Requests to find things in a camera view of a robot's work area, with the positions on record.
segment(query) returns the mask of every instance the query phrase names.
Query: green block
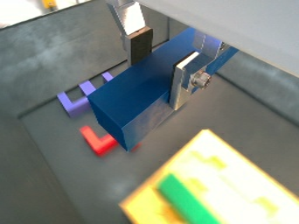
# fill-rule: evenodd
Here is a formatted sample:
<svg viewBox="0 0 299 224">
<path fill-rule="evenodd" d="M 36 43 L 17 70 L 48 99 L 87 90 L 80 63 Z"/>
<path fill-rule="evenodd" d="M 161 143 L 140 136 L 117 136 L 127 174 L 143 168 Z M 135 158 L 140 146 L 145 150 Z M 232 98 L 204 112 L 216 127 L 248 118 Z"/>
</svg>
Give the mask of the green block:
<svg viewBox="0 0 299 224">
<path fill-rule="evenodd" d="M 205 206 L 197 201 L 184 184 L 172 174 L 163 179 L 157 186 L 157 190 L 188 223 L 220 223 Z"/>
</svg>

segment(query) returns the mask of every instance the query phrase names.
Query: blue block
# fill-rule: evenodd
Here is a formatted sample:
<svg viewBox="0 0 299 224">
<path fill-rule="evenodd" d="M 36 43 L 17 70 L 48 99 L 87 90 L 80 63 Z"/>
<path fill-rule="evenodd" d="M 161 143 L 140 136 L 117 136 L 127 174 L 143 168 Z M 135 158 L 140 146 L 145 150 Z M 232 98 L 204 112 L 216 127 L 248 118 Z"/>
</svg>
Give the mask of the blue block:
<svg viewBox="0 0 299 224">
<path fill-rule="evenodd" d="M 173 112 L 173 64 L 195 51 L 193 33 L 187 29 L 88 96 L 99 124 L 128 151 Z"/>
</svg>

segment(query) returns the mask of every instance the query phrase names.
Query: gray bin floor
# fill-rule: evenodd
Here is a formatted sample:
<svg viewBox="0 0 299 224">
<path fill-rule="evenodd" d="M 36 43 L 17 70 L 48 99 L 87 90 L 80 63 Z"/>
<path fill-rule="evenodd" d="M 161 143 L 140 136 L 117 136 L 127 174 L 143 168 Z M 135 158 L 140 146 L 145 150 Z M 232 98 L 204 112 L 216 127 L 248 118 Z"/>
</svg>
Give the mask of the gray bin floor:
<svg viewBox="0 0 299 224">
<path fill-rule="evenodd" d="M 101 137 L 92 111 L 71 119 L 57 99 L 23 117 L 69 200 L 87 223 L 128 223 L 117 203 L 203 129 L 211 129 L 299 195 L 299 129 L 219 76 L 127 153 L 89 149 L 80 127 Z"/>
</svg>

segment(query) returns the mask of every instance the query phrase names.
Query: purple block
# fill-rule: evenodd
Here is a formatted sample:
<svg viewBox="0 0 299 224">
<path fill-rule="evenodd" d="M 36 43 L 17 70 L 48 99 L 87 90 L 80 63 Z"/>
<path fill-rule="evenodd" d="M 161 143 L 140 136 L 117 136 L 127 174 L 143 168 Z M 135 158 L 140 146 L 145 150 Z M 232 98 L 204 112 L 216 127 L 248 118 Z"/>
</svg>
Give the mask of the purple block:
<svg viewBox="0 0 299 224">
<path fill-rule="evenodd" d="M 91 82 L 87 80 L 79 84 L 79 87 L 84 93 L 84 95 L 89 95 L 96 89 Z"/>
<path fill-rule="evenodd" d="M 101 74 L 104 83 L 109 82 L 113 79 L 113 76 L 109 72 Z"/>
<path fill-rule="evenodd" d="M 96 89 L 92 86 L 91 82 L 87 80 L 79 84 L 79 87 L 84 95 L 89 95 Z M 60 99 L 60 104 L 64 107 L 65 111 L 69 114 L 69 117 L 79 116 L 81 113 L 89 110 L 89 100 L 87 96 L 83 96 L 76 101 L 71 101 L 69 97 L 64 92 L 57 94 Z"/>
</svg>

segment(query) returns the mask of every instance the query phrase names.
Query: yellow block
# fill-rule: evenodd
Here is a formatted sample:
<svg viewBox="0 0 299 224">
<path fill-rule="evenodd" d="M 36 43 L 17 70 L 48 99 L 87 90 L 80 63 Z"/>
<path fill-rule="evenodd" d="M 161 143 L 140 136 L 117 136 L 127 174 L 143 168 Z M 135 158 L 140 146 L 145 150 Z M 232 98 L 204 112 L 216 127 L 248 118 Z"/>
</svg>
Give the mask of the yellow block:
<svg viewBox="0 0 299 224">
<path fill-rule="evenodd" d="M 51 7 L 56 7 L 57 6 L 55 0 L 41 0 L 41 2 L 43 2 L 43 7 L 45 9 L 49 9 Z"/>
<path fill-rule="evenodd" d="M 299 223 L 296 196 L 209 130 L 196 135 L 120 203 L 133 223 L 185 223 L 155 190 L 169 172 L 220 223 Z"/>
</svg>

